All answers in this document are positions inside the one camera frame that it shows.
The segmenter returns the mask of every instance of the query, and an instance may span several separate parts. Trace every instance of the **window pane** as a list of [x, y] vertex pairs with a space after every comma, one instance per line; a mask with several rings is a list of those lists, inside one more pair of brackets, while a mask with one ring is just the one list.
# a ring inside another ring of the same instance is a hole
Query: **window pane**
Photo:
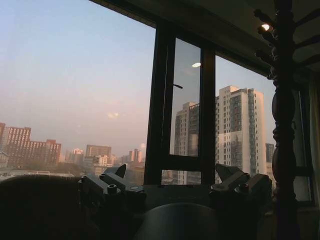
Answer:
[[197, 185], [201, 184], [199, 171], [162, 170], [162, 185]]
[[170, 154], [198, 156], [201, 49], [175, 41]]
[[295, 102], [295, 112], [292, 120], [292, 128], [294, 129], [293, 151], [295, 154], [296, 165], [300, 167], [304, 167], [306, 166], [306, 157], [305, 157], [305, 142], [304, 142], [302, 118], [301, 118], [300, 94], [296, 90], [293, 90], [292, 94]]
[[298, 201], [311, 201], [309, 178], [307, 176], [296, 176], [293, 181], [295, 198]]
[[260, 173], [272, 178], [275, 86], [266, 77], [219, 56], [215, 74], [215, 162], [238, 167], [251, 176]]
[[1, 7], [0, 175], [127, 164], [142, 184], [155, 29], [87, 0]]

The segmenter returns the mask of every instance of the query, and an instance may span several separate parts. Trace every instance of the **ceiling light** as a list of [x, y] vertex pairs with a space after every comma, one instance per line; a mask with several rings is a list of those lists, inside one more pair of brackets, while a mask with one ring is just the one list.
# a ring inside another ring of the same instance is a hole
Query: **ceiling light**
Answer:
[[262, 24], [261, 27], [264, 28], [264, 30], [268, 31], [270, 26], [268, 24]]
[[193, 68], [198, 68], [201, 66], [200, 62], [196, 62], [195, 64], [192, 65]]

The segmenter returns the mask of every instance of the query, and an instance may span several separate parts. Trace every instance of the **wooden coat rack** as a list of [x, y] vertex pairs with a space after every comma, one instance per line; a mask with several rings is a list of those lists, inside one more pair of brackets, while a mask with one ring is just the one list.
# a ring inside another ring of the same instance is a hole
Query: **wooden coat rack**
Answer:
[[276, 87], [272, 100], [272, 115], [275, 120], [273, 138], [276, 141], [272, 159], [272, 171], [276, 180], [273, 199], [277, 221], [276, 236], [278, 240], [298, 240], [300, 230], [294, 191], [297, 164], [293, 149], [295, 133], [291, 127], [295, 114], [295, 100], [292, 94], [293, 74], [298, 68], [320, 62], [320, 54], [311, 56], [302, 62], [295, 62], [293, 54], [296, 49], [320, 42], [320, 35], [297, 44], [293, 41], [293, 35], [297, 27], [319, 17], [320, 9], [294, 22], [291, 12], [292, 0], [274, 0], [274, 5], [274, 20], [259, 9], [254, 11], [255, 17], [271, 28], [269, 32], [261, 26], [258, 28], [258, 33], [269, 42], [272, 55], [261, 50], [257, 50], [255, 54], [271, 66], [267, 78], [273, 80]]

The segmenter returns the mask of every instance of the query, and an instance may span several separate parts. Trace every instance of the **curtain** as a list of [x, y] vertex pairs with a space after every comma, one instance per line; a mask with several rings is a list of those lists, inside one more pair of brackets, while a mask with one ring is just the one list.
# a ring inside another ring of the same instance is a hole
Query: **curtain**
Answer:
[[320, 203], [320, 75], [309, 84], [310, 148], [315, 180], [314, 197]]

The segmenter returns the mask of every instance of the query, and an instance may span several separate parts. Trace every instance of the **hazy sky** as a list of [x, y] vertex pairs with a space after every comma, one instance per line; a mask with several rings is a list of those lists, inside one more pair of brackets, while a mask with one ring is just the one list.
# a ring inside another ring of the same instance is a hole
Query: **hazy sky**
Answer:
[[[0, 2], [0, 122], [31, 127], [31, 139], [66, 149], [108, 145], [117, 156], [147, 141], [156, 30], [89, 0]], [[200, 49], [177, 43], [173, 110], [199, 102]], [[274, 121], [271, 81], [222, 58], [227, 85], [264, 93], [267, 142]]]

